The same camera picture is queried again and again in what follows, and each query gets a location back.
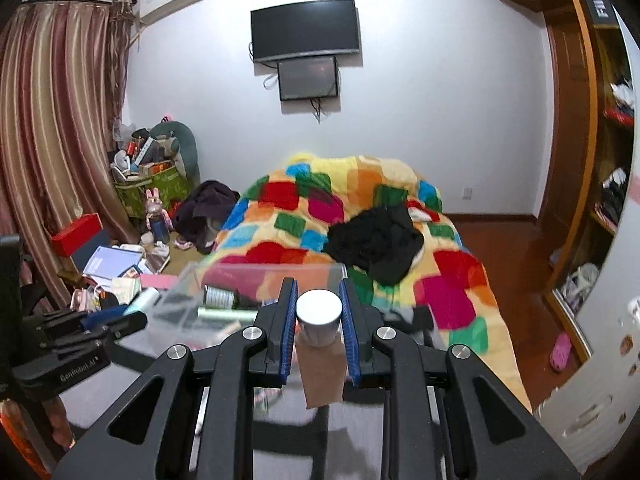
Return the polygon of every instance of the red can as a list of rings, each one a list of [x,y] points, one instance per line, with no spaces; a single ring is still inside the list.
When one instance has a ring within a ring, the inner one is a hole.
[[[125,152],[129,156],[133,156],[133,154],[136,153],[136,143],[133,142],[133,140],[129,141],[129,143],[127,144],[127,149],[125,150]]]

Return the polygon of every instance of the television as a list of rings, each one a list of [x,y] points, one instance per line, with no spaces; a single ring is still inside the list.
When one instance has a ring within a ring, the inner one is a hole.
[[[299,57],[278,62],[280,100],[338,97],[334,56]]]
[[[354,0],[321,0],[252,10],[254,61],[360,51]]]

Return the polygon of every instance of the metal screw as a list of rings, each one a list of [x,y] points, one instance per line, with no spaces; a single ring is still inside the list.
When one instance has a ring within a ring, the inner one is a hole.
[[[396,330],[394,330],[390,326],[381,326],[376,330],[376,335],[380,339],[393,339],[396,337]]]
[[[169,359],[182,359],[187,355],[187,349],[183,345],[173,345],[166,351],[166,354],[169,356]]]
[[[262,335],[262,330],[257,326],[248,326],[244,330],[242,330],[242,337],[252,341],[254,339],[258,339]]]
[[[453,357],[457,357],[458,359],[466,359],[471,355],[471,350],[468,346],[465,345],[453,345],[451,353],[453,354]]]

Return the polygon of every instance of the pink croc shoe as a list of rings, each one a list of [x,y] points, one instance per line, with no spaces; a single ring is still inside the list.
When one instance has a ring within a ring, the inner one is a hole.
[[[566,363],[569,360],[569,352],[571,352],[571,340],[566,332],[562,332],[558,339],[554,349],[549,356],[549,363],[556,372],[561,372],[566,368]]]

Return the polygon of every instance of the tv screen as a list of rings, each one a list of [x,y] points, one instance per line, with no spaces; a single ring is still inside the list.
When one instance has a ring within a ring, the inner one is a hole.
[[[280,100],[338,96],[335,57],[299,57],[278,62]]]
[[[354,0],[322,0],[252,10],[254,61],[360,51]]]

